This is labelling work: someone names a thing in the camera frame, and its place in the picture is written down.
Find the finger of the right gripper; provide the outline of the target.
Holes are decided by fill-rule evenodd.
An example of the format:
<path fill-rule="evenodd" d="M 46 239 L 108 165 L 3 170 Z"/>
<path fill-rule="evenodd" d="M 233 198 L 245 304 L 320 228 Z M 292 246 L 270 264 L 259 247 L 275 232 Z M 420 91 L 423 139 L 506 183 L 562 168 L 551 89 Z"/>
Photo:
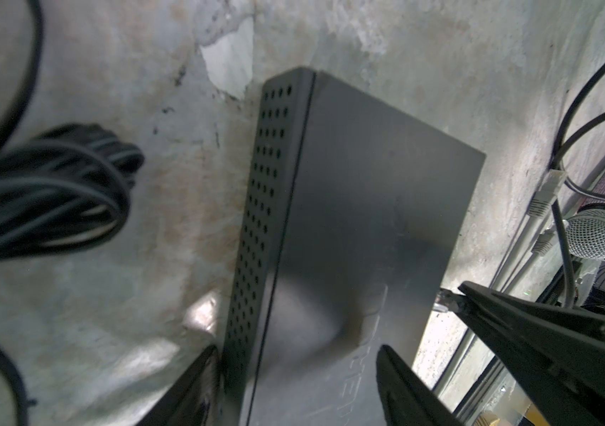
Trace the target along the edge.
<path fill-rule="evenodd" d="M 440 289 L 551 425 L 605 425 L 605 315 L 531 303 L 464 282 Z"/>

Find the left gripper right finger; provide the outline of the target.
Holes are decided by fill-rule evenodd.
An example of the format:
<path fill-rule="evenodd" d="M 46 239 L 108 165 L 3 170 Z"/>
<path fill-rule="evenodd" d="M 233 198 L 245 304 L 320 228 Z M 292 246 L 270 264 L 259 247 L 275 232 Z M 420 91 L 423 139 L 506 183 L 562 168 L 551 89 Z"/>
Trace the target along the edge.
<path fill-rule="evenodd" d="M 459 426 L 433 392 L 390 346 L 377 353 L 376 381 L 386 424 Z"/>

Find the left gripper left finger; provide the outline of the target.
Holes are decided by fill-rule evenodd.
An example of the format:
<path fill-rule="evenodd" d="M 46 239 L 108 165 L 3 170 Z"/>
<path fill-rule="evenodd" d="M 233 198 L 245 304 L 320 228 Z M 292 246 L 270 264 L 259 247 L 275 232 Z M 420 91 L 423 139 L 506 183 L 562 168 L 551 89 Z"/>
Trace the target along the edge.
<path fill-rule="evenodd" d="M 219 352 L 208 346 L 137 426 L 206 426 L 217 419 Z"/>

